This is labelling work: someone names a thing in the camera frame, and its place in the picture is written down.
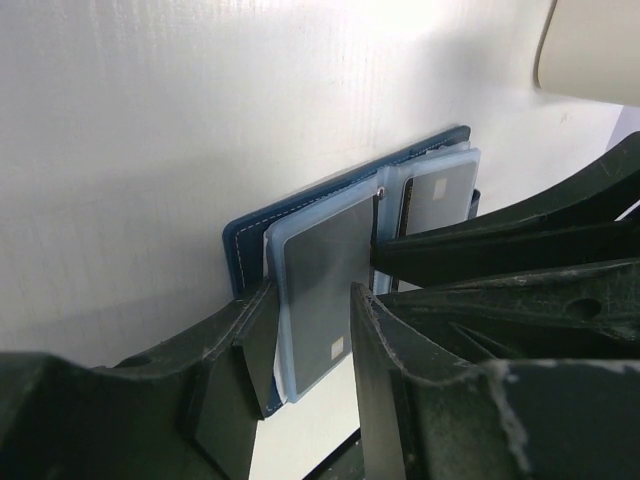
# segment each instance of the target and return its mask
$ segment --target card holder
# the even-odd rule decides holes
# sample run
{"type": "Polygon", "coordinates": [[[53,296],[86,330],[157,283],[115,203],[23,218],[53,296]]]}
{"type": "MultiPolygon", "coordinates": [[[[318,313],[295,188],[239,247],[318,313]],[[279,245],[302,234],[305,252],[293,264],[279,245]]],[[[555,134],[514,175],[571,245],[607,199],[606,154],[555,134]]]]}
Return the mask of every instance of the card holder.
{"type": "MultiPolygon", "coordinates": [[[[402,165],[413,159],[423,158],[425,155],[429,155],[429,158],[433,159],[435,158],[434,154],[444,155],[465,151],[469,149],[469,135],[469,127],[460,126],[452,128],[229,223],[223,232],[223,245],[234,296],[241,294],[247,286],[262,280],[264,276],[263,265],[266,263],[265,252],[267,251],[264,244],[265,232],[275,222],[305,207],[309,207],[319,200],[329,198],[349,186],[354,186],[363,179],[378,175],[378,172],[386,166],[402,165]]],[[[379,208],[384,204],[384,201],[380,202],[379,208]]],[[[388,212],[384,215],[385,218],[389,218],[388,212]]],[[[385,287],[384,283],[380,284],[378,281],[379,278],[383,278],[382,274],[375,272],[374,278],[377,288],[380,288],[380,286],[385,287]]],[[[345,339],[342,345],[344,355],[346,355],[346,352],[350,349],[350,342],[346,340],[347,339],[345,339]]],[[[274,365],[271,396],[269,405],[267,406],[267,416],[273,414],[287,401],[284,375],[282,375],[284,366],[282,364],[283,362],[281,362],[282,356],[280,355],[280,348],[279,342],[276,352],[276,364],[274,365]]],[[[338,344],[333,347],[333,352],[335,353],[339,350],[340,343],[338,342],[338,344]]],[[[332,368],[331,365],[337,363],[337,361],[330,362],[328,368],[332,368]]],[[[301,385],[305,383],[304,379],[301,379],[300,382],[301,385]]]]}
{"type": "Polygon", "coordinates": [[[350,285],[368,282],[379,187],[379,176],[369,177],[266,231],[269,275],[280,295],[278,355],[291,402],[351,352],[350,285]]]}
{"type": "MultiPolygon", "coordinates": [[[[379,242],[447,227],[469,217],[480,151],[438,153],[387,169],[385,184],[389,187],[379,242]]],[[[377,295],[398,288],[398,282],[386,275],[378,274],[376,282],[377,295]]]]}
{"type": "Polygon", "coordinates": [[[470,132],[467,126],[454,127],[229,223],[223,231],[222,242],[234,297],[242,294],[248,285],[262,280],[263,236],[275,221],[375,174],[384,166],[401,164],[428,151],[466,142],[470,132]]]}

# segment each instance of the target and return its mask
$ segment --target blue leather card holder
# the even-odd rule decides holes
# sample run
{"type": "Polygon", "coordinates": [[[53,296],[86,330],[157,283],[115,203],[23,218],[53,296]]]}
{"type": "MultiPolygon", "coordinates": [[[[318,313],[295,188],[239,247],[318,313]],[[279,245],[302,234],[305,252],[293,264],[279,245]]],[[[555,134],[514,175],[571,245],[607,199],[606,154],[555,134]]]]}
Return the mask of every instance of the blue leather card holder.
{"type": "Polygon", "coordinates": [[[466,142],[469,140],[470,134],[471,129],[467,126],[451,128],[229,223],[222,233],[222,241],[234,297],[241,295],[249,285],[262,281],[263,238],[272,223],[373,175],[384,166],[397,165],[423,155],[427,151],[466,142]]]}

